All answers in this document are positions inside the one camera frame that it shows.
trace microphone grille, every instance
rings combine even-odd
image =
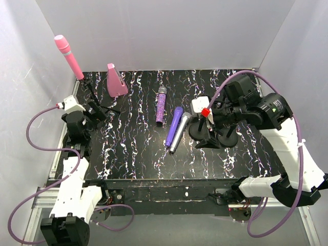
[[[188,119],[191,119],[191,114],[188,112],[184,112],[182,117],[186,116]]]
[[[165,86],[161,86],[161,87],[159,87],[159,89],[158,89],[158,93],[164,93],[164,94],[166,94],[167,91],[168,91],[168,90],[166,89]]]

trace pink microphone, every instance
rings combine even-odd
[[[73,73],[77,77],[78,80],[84,79],[84,75],[81,71],[81,68],[79,67],[72,51],[71,47],[68,44],[66,38],[62,35],[57,35],[55,37],[55,43],[58,47],[58,49],[61,51],[61,53],[64,55],[66,61],[70,65],[71,69],[73,70]]]

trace microphone handle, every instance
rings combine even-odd
[[[182,117],[181,117],[181,121],[179,124],[178,129],[176,130],[174,139],[171,143],[171,147],[169,148],[170,153],[174,153],[176,151],[176,149],[178,148],[178,145],[180,143],[180,140],[183,136],[183,132],[185,130],[185,128],[187,127],[189,121],[191,119],[191,114],[188,112],[185,112]]]
[[[71,69],[73,70],[73,73],[75,74],[76,78],[78,80],[84,79],[82,70],[81,70],[80,66],[78,65],[73,53],[70,51],[63,55],[64,55],[66,61],[68,62],[68,65],[70,65]]]
[[[157,112],[156,112],[156,124],[158,126],[163,125],[166,93],[167,93],[167,89],[164,86],[160,86],[158,89],[158,101],[157,101]]]
[[[166,138],[166,141],[165,141],[165,146],[166,147],[171,146],[172,140],[174,138],[176,129],[178,128],[179,121],[181,119],[182,114],[183,114],[183,108],[182,107],[176,107],[176,109],[174,110],[174,116],[173,116],[173,120],[172,120],[172,123],[171,123],[171,126],[170,126],[169,134],[168,134],[168,136]]]

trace pink metronome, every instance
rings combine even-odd
[[[107,64],[107,89],[111,97],[122,96],[128,93],[128,87],[121,75],[117,72],[114,64]]]

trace sparkly purple microphone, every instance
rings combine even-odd
[[[156,124],[158,126],[163,125],[164,107],[167,89],[164,86],[158,89],[158,101],[157,101],[157,113],[156,113]]]

